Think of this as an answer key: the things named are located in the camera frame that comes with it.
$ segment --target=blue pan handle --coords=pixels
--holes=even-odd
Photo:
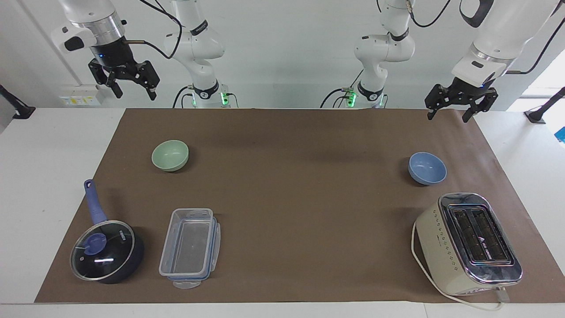
[[[100,202],[98,201],[96,186],[92,179],[88,179],[84,182],[84,191],[86,192],[86,202],[88,203],[92,222],[94,224],[98,224],[100,222],[108,221],[108,217],[104,214],[104,211],[100,206]]]

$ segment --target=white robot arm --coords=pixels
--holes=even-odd
[[[64,53],[90,48],[94,59],[88,64],[96,82],[123,93],[116,79],[143,86],[154,100],[159,76],[151,62],[137,63],[125,39],[125,20],[120,20],[110,0],[59,0],[68,22],[53,30],[51,39]]]
[[[197,0],[172,0],[174,15],[190,31],[182,33],[177,53],[173,57],[190,73],[197,108],[227,108],[225,88],[216,78],[207,59],[220,58],[225,49],[220,35],[208,26]],[[165,49],[173,51],[178,33],[167,35]]]
[[[467,54],[452,70],[451,86],[436,84],[425,99],[432,119],[440,108],[469,105],[463,121],[488,111],[498,93],[490,86],[504,75],[522,53],[526,43],[544,26],[561,0],[480,0],[473,17],[463,19],[479,34]]]
[[[361,80],[355,87],[355,104],[363,108],[376,107],[383,96],[388,72],[383,62],[408,61],[414,55],[414,39],[409,34],[410,14],[406,0],[385,0],[381,24],[386,35],[361,37],[355,44],[355,56],[363,64]]]

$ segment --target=saucepan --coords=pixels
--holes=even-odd
[[[141,263],[143,241],[128,224],[108,220],[94,181],[86,180],[84,190],[94,226],[75,243],[71,253],[73,274],[86,281],[118,283],[133,274]]]

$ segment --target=cream toaster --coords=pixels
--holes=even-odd
[[[415,226],[432,280],[444,293],[472,295],[520,282],[520,263],[482,196],[441,196]]]

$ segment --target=wall socket panel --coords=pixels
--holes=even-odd
[[[101,106],[104,97],[94,85],[66,88],[59,96],[65,106]]]

